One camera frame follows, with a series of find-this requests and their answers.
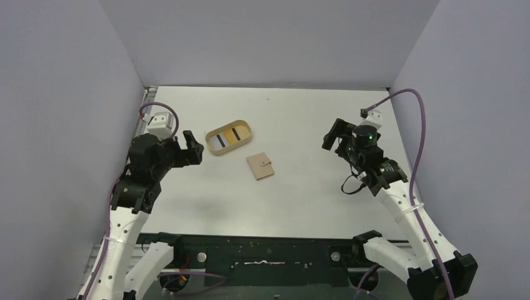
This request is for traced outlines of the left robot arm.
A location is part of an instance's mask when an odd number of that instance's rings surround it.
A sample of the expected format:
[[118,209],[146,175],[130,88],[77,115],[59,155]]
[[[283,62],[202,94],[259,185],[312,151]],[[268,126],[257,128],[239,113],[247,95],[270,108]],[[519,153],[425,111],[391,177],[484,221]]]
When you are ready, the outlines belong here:
[[132,139],[129,159],[111,190],[106,228],[96,262],[78,299],[142,299],[159,273],[174,259],[178,237],[161,233],[147,253],[130,266],[138,237],[161,193],[161,181],[172,168],[199,165],[204,146],[190,130],[177,138],[142,134]]

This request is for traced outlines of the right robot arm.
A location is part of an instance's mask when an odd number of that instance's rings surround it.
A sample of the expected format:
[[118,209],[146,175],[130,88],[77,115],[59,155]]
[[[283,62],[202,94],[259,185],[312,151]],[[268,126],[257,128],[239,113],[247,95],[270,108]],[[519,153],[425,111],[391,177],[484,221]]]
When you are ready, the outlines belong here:
[[412,248],[409,253],[372,230],[354,237],[359,258],[377,264],[403,281],[413,299],[449,299],[467,294],[478,270],[471,254],[461,254],[434,224],[424,204],[414,198],[400,165],[378,146],[377,127],[337,118],[323,137],[352,169],[352,176],[387,209]]

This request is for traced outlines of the beige card holder wallet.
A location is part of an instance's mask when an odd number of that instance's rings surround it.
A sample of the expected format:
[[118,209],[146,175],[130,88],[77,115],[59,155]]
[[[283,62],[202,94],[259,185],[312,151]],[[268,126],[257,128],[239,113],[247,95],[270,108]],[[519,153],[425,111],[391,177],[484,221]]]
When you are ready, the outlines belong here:
[[272,162],[265,152],[255,154],[246,158],[255,180],[261,180],[274,175]]

